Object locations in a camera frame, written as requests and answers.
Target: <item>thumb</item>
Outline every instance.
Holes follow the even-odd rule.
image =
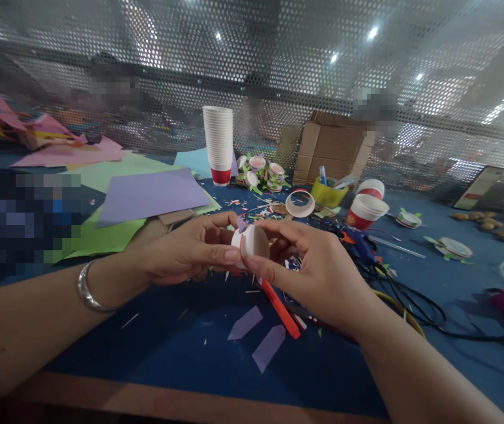
[[[199,243],[191,252],[193,263],[210,265],[234,265],[240,259],[240,250],[225,244]]]
[[[266,279],[284,292],[292,294],[297,289],[297,282],[302,277],[274,261],[256,255],[250,255],[245,260],[246,267],[256,276]]]

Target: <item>left hand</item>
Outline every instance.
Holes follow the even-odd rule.
[[[225,228],[238,228],[237,219],[233,211],[202,216],[132,250],[138,250],[137,261],[148,279],[161,286],[182,283],[211,265],[239,273],[240,251],[230,246],[234,232]]]

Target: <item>wooden table edge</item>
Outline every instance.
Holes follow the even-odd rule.
[[[42,371],[10,398],[195,423],[384,424],[386,419]]]

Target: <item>silver bracelet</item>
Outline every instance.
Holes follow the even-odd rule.
[[[89,289],[87,288],[87,271],[96,260],[97,259],[93,259],[91,262],[85,265],[79,273],[79,278],[77,280],[77,290],[79,291],[79,297],[81,298],[81,300],[83,300],[85,306],[87,306],[92,311],[102,313],[115,312],[118,308],[107,308],[101,305],[99,302],[93,299],[91,292],[89,292]]]

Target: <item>person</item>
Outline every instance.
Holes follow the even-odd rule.
[[[116,308],[150,284],[178,284],[211,265],[239,271],[229,225],[237,228],[232,211],[155,238],[150,222],[124,252],[92,263],[88,290]],[[276,240],[270,259],[245,259],[248,269],[356,338],[392,421],[504,423],[501,410],[375,296],[336,236],[289,220],[256,225]],[[299,273],[281,265],[292,255],[303,260]],[[78,295],[83,268],[0,287],[0,398],[111,315]]]

